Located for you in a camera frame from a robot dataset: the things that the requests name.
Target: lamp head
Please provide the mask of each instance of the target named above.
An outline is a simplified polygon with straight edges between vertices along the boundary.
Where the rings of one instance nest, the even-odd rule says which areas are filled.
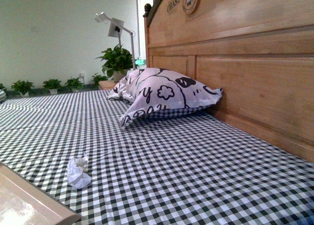
[[[104,12],[101,12],[101,13],[96,14],[95,20],[97,23],[101,23],[101,22],[107,20],[107,18],[108,17],[106,16],[106,14]]]

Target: wooden panel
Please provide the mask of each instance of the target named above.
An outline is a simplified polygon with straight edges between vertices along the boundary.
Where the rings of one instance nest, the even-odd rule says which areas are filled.
[[[153,56],[314,54],[314,26],[150,48]]]
[[[186,75],[196,79],[196,56],[188,56]]]
[[[150,25],[150,47],[183,44],[314,24],[314,0],[201,0],[184,15],[163,0]]]
[[[187,57],[158,57],[153,58],[154,68],[164,68],[186,75]]]
[[[213,109],[209,109],[208,112],[234,127],[237,127],[251,135],[269,142],[270,144],[278,146],[291,154],[314,163],[314,146],[312,145],[292,139],[289,136],[276,133],[266,127],[253,123],[248,119],[237,117],[234,114],[227,114],[223,111],[216,111]]]
[[[313,58],[197,59],[197,80],[224,90],[219,108],[312,145],[313,77]]]

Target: crumpled tissue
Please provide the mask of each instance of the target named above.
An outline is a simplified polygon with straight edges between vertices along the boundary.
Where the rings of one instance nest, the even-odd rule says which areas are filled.
[[[91,181],[92,178],[87,175],[87,168],[88,168],[88,156],[84,154],[83,158],[72,158],[70,159],[67,167],[68,171],[68,182],[69,184],[76,188],[81,189],[87,186]]]

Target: pillow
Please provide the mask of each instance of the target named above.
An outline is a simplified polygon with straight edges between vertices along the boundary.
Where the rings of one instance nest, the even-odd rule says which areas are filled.
[[[142,115],[174,117],[216,104],[222,89],[206,85],[177,72],[146,68],[130,72],[109,93],[108,100],[125,99],[132,102],[120,118],[125,128]]]
[[[3,90],[0,90],[0,101],[4,100],[6,97],[6,94]]]

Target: checkered bed sheet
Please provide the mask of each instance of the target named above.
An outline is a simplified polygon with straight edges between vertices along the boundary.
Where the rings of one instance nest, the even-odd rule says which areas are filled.
[[[109,90],[7,100],[0,161],[86,224],[314,224],[314,165],[204,112],[138,119]],[[92,183],[68,185],[89,155]]]

